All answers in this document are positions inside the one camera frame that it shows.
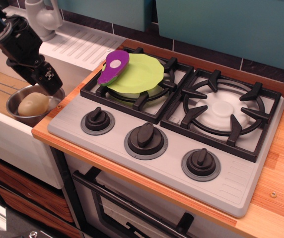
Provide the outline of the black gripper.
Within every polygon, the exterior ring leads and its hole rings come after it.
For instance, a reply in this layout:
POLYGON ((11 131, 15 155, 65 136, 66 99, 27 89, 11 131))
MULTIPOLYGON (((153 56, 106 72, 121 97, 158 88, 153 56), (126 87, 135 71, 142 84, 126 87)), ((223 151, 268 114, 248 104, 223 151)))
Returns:
POLYGON ((63 82, 54 68, 39 54, 42 45, 40 37, 22 16, 13 15, 5 23, 0 36, 0 49, 7 56, 7 66, 30 85, 38 83, 49 95, 56 94, 63 82))

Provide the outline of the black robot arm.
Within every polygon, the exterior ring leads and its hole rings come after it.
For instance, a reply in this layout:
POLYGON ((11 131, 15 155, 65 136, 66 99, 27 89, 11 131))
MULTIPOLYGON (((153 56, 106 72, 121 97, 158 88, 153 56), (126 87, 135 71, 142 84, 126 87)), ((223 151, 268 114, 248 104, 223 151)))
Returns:
POLYGON ((11 67, 29 84, 40 85, 54 95, 63 83, 53 67, 39 54, 43 41, 20 15, 7 16, 0 9, 0 49, 11 67))

